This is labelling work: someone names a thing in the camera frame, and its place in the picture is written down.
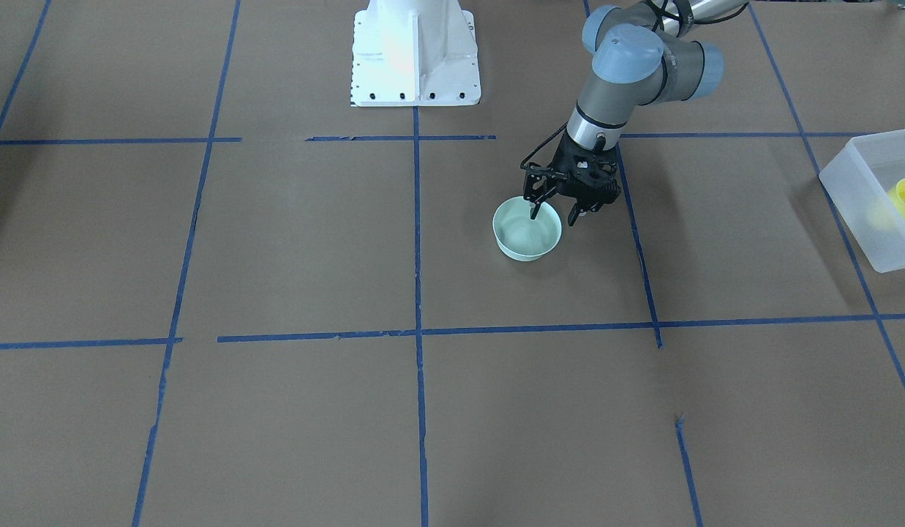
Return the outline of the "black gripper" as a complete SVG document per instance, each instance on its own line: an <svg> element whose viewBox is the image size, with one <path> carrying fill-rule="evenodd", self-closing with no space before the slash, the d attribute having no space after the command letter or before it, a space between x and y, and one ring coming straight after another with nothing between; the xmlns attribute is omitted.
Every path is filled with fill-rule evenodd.
<svg viewBox="0 0 905 527"><path fill-rule="evenodd" d="M532 161L533 157L550 141L559 138L552 160L546 166ZM522 197L531 203L531 220L552 196L563 195L576 200L567 214L567 226L573 227L588 209L599 209L612 204L620 194L618 173L618 148L607 147L598 139L597 148L589 150L580 146L566 131L556 131L543 140L522 160L525 186Z"/></svg>

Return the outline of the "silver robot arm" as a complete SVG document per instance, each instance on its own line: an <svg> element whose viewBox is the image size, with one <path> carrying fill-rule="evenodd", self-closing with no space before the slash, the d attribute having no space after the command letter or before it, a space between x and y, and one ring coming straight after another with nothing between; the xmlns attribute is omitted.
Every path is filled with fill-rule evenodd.
<svg viewBox="0 0 905 527"><path fill-rule="evenodd" d="M582 30L590 74L549 164L526 157L523 198L536 219L556 195L574 204L567 223L617 200L618 143L636 108L709 96L724 76L716 46L689 41L697 26L713 26L746 10L744 1L639 1L593 10Z"/></svg>

